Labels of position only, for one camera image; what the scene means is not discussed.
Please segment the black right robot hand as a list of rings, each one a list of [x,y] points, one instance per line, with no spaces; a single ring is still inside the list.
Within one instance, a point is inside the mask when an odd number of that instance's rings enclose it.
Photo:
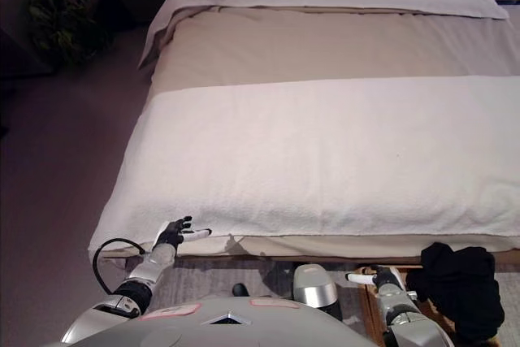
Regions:
[[[369,266],[370,273],[348,272],[345,279],[355,284],[372,285],[382,296],[400,296],[406,293],[405,284],[395,267]]]

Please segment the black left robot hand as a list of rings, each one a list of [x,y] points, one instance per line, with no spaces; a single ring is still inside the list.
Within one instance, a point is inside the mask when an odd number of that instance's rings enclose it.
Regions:
[[[159,245],[170,245],[178,249],[180,244],[190,241],[205,239],[212,234],[210,228],[194,230],[192,228],[192,216],[185,216],[182,219],[166,223],[165,227],[159,232],[152,250]]]

